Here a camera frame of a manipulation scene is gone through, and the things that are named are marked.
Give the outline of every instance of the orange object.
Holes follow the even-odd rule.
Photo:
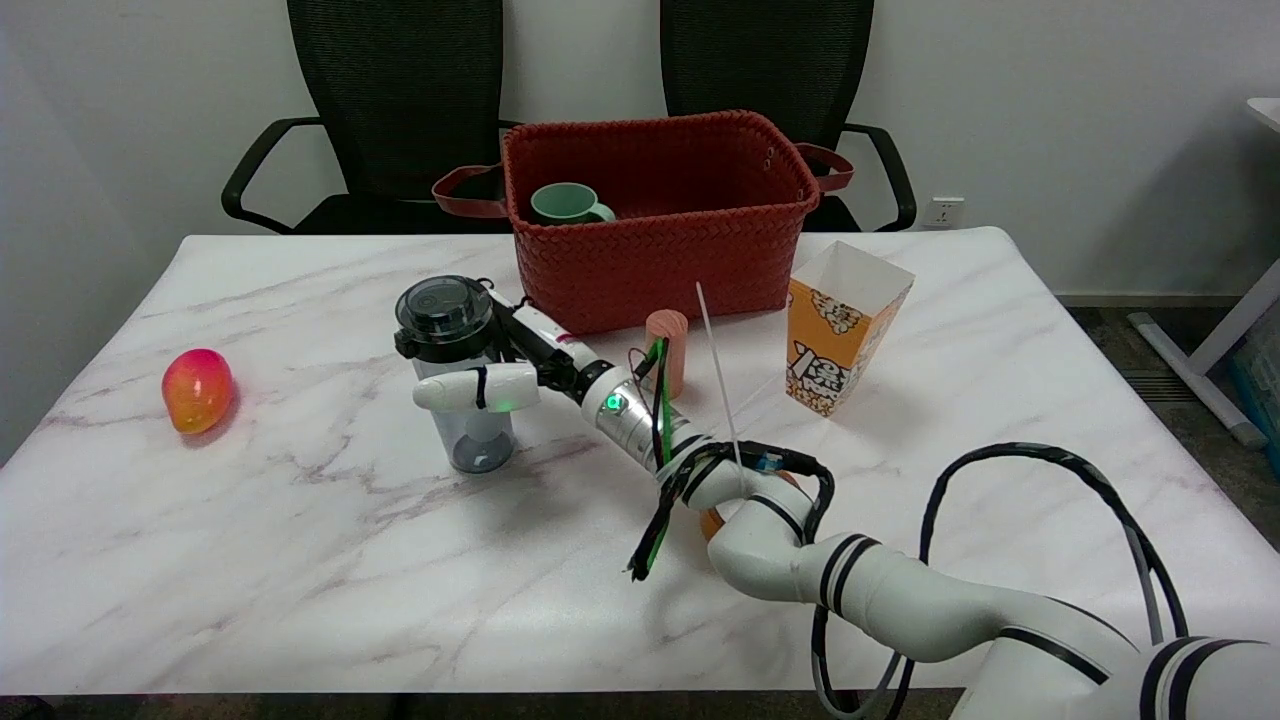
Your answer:
[[[791,277],[787,395],[829,418],[849,398],[915,282],[836,241]]]
[[[778,477],[794,484],[795,487],[800,487],[800,483],[797,483],[796,479],[791,477],[791,473],[780,471]],[[700,516],[698,518],[698,527],[703,529],[703,537],[707,538],[707,542],[712,542],[712,538],[716,537],[716,533],[718,533],[719,529],[724,527],[724,518],[721,516],[719,510],[714,507],[712,507],[710,510],[703,510],[699,515]]]
[[[212,350],[188,350],[164,372],[160,382],[173,428],[197,434],[218,424],[236,396],[230,365]]]
[[[685,345],[689,338],[689,318],[678,310],[658,310],[644,323],[644,346],[649,347],[659,337],[667,338],[667,391],[671,398],[685,391]]]

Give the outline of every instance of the chair armrest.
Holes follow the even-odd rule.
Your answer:
[[[320,118],[285,118],[266,126],[262,135],[257,136],[253,145],[248,146],[248,151],[241,158],[239,164],[232,172],[232,177],[227,181],[227,186],[223,187],[223,210],[237,220],[247,220],[280,234],[291,232],[293,228],[279,220],[273,220],[266,215],[246,210],[241,205],[241,197],[244,195],[248,182],[253,179],[253,174],[262,165],[262,160],[266,160],[268,154],[284,137],[284,133],[298,126],[317,124],[320,124]]]
[[[876,154],[879,155],[881,164],[884,165],[884,174],[888,176],[888,186],[893,190],[893,200],[897,202],[897,219],[879,228],[879,232],[905,231],[915,224],[915,193],[911,192],[911,181],[906,177],[906,165],[897,152],[897,145],[888,131],[872,126],[858,126],[845,123],[845,132],[856,132],[872,138]]]

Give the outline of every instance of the basket rim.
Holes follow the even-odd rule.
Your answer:
[[[590,223],[584,225],[544,225],[540,223],[532,223],[524,219],[520,215],[518,204],[515,200],[515,182],[512,181],[511,165],[507,161],[509,152],[509,146],[515,142],[520,142],[525,135],[530,132],[554,132],[554,133],[572,133],[572,135],[593,135],[608,131],[626,132],[627,127],[644,127],[646,129],[652,128],[655,123],[671,124],[671,126],[700,126],[708,122],[719,122],[731,126],[751,126],[756,129],[762,129],[765,133],[773,136],[773,140],[780,146],[780,152],[787,152],[791,160],[804,169],[800,182],[803,183],[803,190],[805,190],[805,199],[794,200],[790,202],[773,202],[769,205],[744,205],[741,208],[724,208],[718,210],[695,210],[690,213],[671,213],[667,215],[646,215],[641,218],[622,218],[612,223]],[[507,219],[511,220],[513,227],[538,227],[538,228],[557,228],[557,229],[575,229],[581,232],[586,228],[596,227],[628,227],[631,224],[640,223],[662,223],[662,222],[689,222],[689,220],[714,220],[718,215],[723,213],[748,213],[751,215],[764,215],[764,214],[777,214],[780,211],[788,210],[801,210],[810,202],[817,206],[822,202],[822,196],[824,195],[818,187],[817,178],[808,172],[808,165],[804,158],[800,155],[800,150],[796,149],[795,143],[791,142],[772,120],[764,115],[751,111],[751,110],[718,110],[716,113],[700,113],[695,115],[676,115],[667,118],[641,118],[641,119],[622,119],[622,120],[588,120],[588,122],[556,122],[556,123],[529,123],[512,128],[502,140],[502,165],[506,169],[503,178],[503,190],[506,191],[506,204],[507,204]]]

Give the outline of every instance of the blender bottle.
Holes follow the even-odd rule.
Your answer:
[[[396,301],[396,350],[413,361],[422,380],[498,361],[500,328],[488,290],[461,275],[428,278]],[[511,413],[431,413],[449,464],[463,473],[488,473],[515,450]]]

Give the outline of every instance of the red woven basket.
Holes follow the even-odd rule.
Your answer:
[[[814,178],[806,158],[837,173]],[[579,334],[640,325],[664,307],[699,316],[695,281],[716,315],[782,307],[804,217],[852,177],[831,150],[792,145],[741,110],[520,126],[503,165],[504,201],[451,197],[486,165],[453,170],[435,197],[456,215],[511,218],[525,293]],[[539,224],[530,196],[556,182],[591,187],[617,222]]]

